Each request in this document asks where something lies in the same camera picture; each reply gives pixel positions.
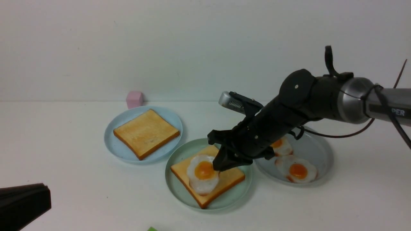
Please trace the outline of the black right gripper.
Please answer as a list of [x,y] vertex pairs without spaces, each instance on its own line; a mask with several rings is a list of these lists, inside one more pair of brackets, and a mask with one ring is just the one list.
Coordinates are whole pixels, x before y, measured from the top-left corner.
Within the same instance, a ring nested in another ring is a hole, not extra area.
[[283,81],[278,95],[265,106],[235,92],[229,96],[242,105],[245,118],[231,130],[212,130],[209,144],[221,147],[213,160],[215,171],[238,166],[238,161],[272,156],[271,144],[295,127],[314,118],[307,107],[316,78],[305,69],[292,72]]

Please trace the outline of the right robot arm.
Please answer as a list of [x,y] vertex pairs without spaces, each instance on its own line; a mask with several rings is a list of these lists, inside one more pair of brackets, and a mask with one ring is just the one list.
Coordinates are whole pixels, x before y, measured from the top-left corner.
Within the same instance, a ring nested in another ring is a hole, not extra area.
[[298,140],[306,123],[322,119],[349,124],[369,119],[391,122],[410,145],[402,129],[410,126],[409,88],[384,88],[360,77],[314,77],[302,69],[291,73],[279,94],[264,106],[235,92],[228,96],[241,106],[237,112],[245,118],[231,130],[212,130],[207,135],[210,145],[220,145],[213,161],[216,171],[251,165],[255,159],[272,159],[274,142],[287,134]]

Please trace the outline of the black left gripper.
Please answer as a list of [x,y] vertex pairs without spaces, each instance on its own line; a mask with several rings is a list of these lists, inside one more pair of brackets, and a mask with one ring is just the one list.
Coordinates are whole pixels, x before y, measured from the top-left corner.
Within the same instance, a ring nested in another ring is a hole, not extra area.
[[43,183],[1,188],[0,229],[20,231],[51,207],[50,189]]

